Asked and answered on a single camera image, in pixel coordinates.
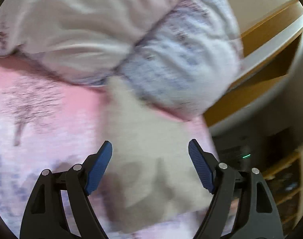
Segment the pink floral bed sheet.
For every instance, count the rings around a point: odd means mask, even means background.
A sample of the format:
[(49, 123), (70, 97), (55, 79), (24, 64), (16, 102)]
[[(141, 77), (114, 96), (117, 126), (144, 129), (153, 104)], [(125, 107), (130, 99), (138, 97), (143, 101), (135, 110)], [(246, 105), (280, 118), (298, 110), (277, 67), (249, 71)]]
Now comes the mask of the pink floral bed sheet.
[[(14, 235), (20, 234), (25, 207), (41, 171), (66, 171), (108, 141), (104, 138), (106, 87), (68, 84), (29, 61), (0, 58), (0, 216)], [(198, 120), (210, 135), (202, 117), (186, 122)], [(210, 153), (215, 153), (212, 138), (211, 143)], [(110, 238), (193, 238), (208, 209), (125, 233), (108, 216), (104, 176), (89, 201)]]

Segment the blue white floral pillow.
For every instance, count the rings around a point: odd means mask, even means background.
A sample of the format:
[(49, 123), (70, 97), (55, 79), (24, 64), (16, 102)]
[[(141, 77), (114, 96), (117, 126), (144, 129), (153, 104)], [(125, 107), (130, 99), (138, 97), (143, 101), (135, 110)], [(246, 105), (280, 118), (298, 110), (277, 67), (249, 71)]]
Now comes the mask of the blue white floral pillow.
[(226, 92), (242, 58), (239, 26), (228, 0), (183, 0), (117, 70), (139, 98), (190, 120)]

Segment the wooden shelf unit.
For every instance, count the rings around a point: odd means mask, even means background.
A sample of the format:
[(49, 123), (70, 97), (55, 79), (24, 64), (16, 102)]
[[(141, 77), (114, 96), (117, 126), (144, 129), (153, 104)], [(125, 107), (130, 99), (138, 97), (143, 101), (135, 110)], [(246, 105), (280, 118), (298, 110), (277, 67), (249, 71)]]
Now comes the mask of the wooden shelf unit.
[(303, 146), (267, 149), (263, 177), (270, 188), (287, 236), (303, 216)]

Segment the beige cable knit sweater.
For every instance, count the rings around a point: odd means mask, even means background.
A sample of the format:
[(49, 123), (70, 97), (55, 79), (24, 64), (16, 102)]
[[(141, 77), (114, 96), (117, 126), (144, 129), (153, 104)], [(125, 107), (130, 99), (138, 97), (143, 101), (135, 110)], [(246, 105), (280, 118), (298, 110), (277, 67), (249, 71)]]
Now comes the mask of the beige cable knit sweater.
[(104, 176), (107, 213), (125, 233), (207, 208), (212, 196), (203, 188), (188, 154), (200, 129), (203, 149), (214, 149), (201, 120), (183, 122), (153, 110), (121, 77), (107, 81), (104, 138), (113, 155)]

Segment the black device green light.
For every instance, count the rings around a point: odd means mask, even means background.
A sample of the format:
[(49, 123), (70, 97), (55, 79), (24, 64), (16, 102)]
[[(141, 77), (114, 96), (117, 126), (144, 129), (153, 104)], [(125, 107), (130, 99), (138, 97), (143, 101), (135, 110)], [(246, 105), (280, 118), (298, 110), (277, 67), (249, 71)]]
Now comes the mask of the black device green light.
[(238, 140), (214, 137), (214, 143), (221, 162), (241, 171), (251, 168), (253, 152), (248, 136)]

